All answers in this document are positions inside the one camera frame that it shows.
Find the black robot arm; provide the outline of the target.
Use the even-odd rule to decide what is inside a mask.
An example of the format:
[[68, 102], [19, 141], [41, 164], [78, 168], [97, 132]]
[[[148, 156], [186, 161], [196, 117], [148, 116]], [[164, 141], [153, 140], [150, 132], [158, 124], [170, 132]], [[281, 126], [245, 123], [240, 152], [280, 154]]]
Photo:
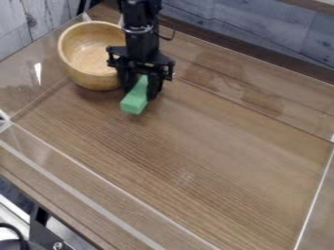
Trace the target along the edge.
[[152, 101], [162, 82], [173, 79], [174, 61], [158, 49], [158, 12], [161, 0], [117, 0], [122, 16], [124, 46], [108, 46], [106, 65], [117, 71], [126, 93], [134, 88], [138, 76], [146, 77], [145, 99]]

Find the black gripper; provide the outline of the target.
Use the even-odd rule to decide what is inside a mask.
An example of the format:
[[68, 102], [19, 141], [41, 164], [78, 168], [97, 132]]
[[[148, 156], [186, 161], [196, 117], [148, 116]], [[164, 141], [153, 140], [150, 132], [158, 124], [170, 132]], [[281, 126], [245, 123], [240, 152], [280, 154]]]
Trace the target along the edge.
[[146, 75], [146, 100], [152, 101], [162, 86], [162, 81], [170, 81], [174, 75], [174, 61], [160, 51], [160, 35], [156, 27], [140, 29], [121, 28], [125, 35], [122, 46], [108, 46], [106, 65], [116, 69], [121, 88], [128, 94], [138, 81], [140, 75]]

